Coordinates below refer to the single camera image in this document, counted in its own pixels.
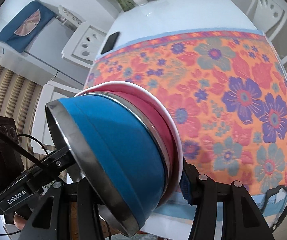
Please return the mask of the person's left hand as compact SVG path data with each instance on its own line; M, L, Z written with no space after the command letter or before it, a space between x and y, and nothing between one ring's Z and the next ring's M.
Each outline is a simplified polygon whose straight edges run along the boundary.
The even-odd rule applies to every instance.
M15 214L14 217L13 217L13 222L14 222L14 225L19 229L19 230L22 230L26 223L27 223L27 220L24 219L24 217L18 215L18 214Z

